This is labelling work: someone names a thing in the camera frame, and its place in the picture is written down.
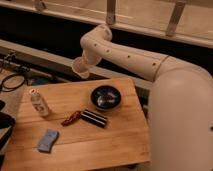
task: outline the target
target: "red chili pepper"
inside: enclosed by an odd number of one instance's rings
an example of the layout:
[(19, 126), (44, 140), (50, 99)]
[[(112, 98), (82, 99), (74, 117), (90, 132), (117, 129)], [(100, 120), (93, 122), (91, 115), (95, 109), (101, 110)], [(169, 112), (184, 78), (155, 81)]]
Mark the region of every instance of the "red chili pepper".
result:
[(61, 123), (61, 125), (62, 126), (69, 126), (72, 123), (74, 123), (75, 121), (79, 120), (80, 118), (81, 118), (81, 111), (76, 111), (69, 118), (67, 118), (66, 120), (64, 120)]

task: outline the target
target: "small bowl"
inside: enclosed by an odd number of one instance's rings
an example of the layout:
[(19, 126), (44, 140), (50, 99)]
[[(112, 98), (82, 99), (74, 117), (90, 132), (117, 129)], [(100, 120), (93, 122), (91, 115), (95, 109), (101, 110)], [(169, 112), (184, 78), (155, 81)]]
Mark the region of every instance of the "small bowl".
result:
[(115, 87), (103, 85), (93, 90), (91, 101), (99, 110), (110, 110), (119, 105), (121, 94)]

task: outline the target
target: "wooden table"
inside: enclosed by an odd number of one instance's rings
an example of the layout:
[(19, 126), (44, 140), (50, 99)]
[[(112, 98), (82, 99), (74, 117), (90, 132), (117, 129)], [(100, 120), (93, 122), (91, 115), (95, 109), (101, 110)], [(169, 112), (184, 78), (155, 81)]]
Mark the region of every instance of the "wooden table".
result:
[[(83, 120), (62, 127), (61, 122), (76, 110), (96, 111), (90, 93), (99, 85), (112, 85), (122, 95), (119, 107), (102, 112), (109, 119), (107, 127), (99, 128)], [(53, 114), (39, 117), (30, 102), (31, 88), (41, 92)], [(50, 154), (36, 149), (47, 128), (60, 132)], [(78, 171), (146, 161), (149, 161), (147, 123), (133, 81), (119, 78), (27, 87), (2, 170)]]

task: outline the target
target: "blue sponge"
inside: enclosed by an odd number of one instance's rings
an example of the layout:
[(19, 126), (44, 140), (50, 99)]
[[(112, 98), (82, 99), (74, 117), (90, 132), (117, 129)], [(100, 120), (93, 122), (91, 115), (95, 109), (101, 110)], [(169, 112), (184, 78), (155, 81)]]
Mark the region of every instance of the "blue sponge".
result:
[(38, 151), (50, 153), (53, 144), (57, 140), (59, 132), (51, 129), (47, 129), (45, 135), (41, 138), (38, 143)]

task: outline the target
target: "water bottle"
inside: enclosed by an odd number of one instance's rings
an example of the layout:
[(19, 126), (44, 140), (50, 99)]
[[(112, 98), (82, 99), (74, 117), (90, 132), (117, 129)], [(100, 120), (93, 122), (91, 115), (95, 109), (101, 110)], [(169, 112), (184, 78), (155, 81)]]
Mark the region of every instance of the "water bottle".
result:
[(35, 110), (39, 113), (41, 117), (48, 116), (50, 114), (50, 109), (45, 101), (44, 97), (36, 89), (30, 90), (31, 102)]

